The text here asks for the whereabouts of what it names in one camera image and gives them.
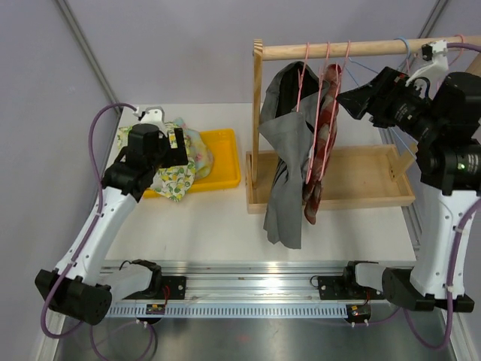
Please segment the pastel tie-dye skirt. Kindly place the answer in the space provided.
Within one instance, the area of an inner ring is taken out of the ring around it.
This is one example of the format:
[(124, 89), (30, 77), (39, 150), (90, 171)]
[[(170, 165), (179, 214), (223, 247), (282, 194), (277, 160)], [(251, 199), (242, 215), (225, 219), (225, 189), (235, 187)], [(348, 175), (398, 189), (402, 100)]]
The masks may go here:
[(214, 157), (207, 144), (202, 140), (200, 133), (188, 128), (181, 117), (167, 122), (167, 125), (183, 129), (184, 135), (189, 141), (189, 154), (195, 162), (195, 180), (206, 178), (213, 169)]

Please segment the lemon print skirt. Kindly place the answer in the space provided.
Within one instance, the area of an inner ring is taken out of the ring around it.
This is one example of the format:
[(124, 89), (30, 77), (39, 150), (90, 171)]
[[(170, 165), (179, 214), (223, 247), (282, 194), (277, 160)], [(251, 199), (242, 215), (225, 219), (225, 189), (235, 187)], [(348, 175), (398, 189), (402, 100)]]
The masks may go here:
[(195, 181), (197, 171), (194, 153), (191, 150), (191, 141), (186, 134), (186, 126), (184, 124), (179, 126), (176, 123), (168, 122), (166, 128), (168, 130), (169, 140), (173, 145), (178, 143), (174, 141), (174, 131), (178, 129), (183, 130), (187, 164), (159, 169), (153, 178), (153, 185), (144, 192), (143, 197), (145, 199), (164, 197), (173, 202), (179, 202), (190, 190)]

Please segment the red plaid skirt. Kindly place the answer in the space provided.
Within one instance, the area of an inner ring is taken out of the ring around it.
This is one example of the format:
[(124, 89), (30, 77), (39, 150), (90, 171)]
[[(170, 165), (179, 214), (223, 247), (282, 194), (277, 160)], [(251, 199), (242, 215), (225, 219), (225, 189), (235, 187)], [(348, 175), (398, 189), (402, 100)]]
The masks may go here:
[(316, 223), (316, 214), (322, 199), (323, 178), (337, 137), (339, 105), (336, 97), (342, 81), (342, 72), (338, 64), (330, 64), (322, 76), (322, 85), (327, 85), (327, 92), (318, 101), (319, 115), (316, 117), (313, 164), (310, 167), (309, 181), (303, 189), (304, 216), (312, 225)]

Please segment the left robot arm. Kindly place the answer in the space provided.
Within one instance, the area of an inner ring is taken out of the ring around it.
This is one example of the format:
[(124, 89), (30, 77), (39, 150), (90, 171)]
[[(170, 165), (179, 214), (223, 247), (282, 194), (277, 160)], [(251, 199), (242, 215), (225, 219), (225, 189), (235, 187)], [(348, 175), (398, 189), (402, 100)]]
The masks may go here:
[(136, 259), (104, 278), (100, 271), (118, 231), (157, 171), (187, 165), (187, 150), (180, 127), (163, 132), (154, 124), (138, 123), (131, 128), (127, 145), (105, 170), (97, 204), (78, 237), (53, 270), (41, 269), (35, 278), (45, 310), (94, 326), (115, 302), (132, 295), (160, 295), (162, 268), (154, 262)]

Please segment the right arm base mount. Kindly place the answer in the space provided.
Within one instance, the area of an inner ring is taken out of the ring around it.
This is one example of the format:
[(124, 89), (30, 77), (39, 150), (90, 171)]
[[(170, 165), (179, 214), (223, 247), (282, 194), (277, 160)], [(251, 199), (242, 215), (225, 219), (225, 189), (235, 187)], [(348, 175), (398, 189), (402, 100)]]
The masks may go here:
[(363, 301), (384, 299), (379, 290), (360, 286), (355, 280), (355, 266), (365, 261), (349, 261), (341, 275), (314, 275), (310, 285), (319, 292), (323, 301)]

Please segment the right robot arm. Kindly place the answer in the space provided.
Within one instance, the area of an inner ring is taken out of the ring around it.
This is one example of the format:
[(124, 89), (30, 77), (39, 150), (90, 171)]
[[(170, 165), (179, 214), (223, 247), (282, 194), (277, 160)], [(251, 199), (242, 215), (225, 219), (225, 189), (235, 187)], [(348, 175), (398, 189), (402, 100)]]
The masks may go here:
[(354, 119), (365, 114), (378, 128), (398, 127), (416, 140), (416, 164), (426, 200), (422, 249), (412, 268), (351, 262), (341, 289), (358, 298), (367, 288), (410, 311), (470, 313), (464, 290), (464, 258), (470, 218), (480, 204), (480, 78), (448, 74), (434, 98), (421, 94), (415, 78), (384, 68), (371, 82), (341, 93), (337, 102)]

